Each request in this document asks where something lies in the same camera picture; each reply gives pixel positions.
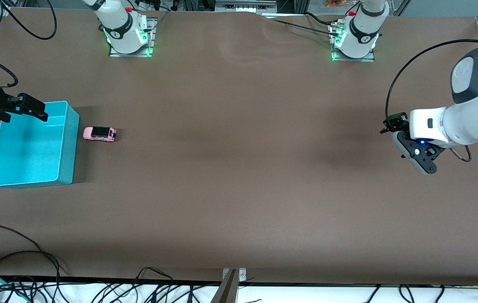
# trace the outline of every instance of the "toy car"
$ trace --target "toy car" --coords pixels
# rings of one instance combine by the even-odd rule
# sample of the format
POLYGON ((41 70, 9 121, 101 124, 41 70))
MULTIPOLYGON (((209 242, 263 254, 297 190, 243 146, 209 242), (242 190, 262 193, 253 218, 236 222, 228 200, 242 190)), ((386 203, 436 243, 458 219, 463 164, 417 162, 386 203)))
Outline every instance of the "toy car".
POLYGON ((111 127, 93 126, 83 130, 83 138, 88 141, 113 142, 117 131, 111 127))

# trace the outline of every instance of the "blue bin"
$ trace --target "blue bin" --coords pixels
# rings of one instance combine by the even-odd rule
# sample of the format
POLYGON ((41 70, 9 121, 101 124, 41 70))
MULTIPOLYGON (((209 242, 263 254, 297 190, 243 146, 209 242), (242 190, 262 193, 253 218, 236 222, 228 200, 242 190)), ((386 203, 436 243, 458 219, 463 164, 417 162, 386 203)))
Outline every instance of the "blue bin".
POLYGON ((0 186, 72 183, 80 116, 67 101, 47 102, 48 121, 12 115, 0 124, 0 186))

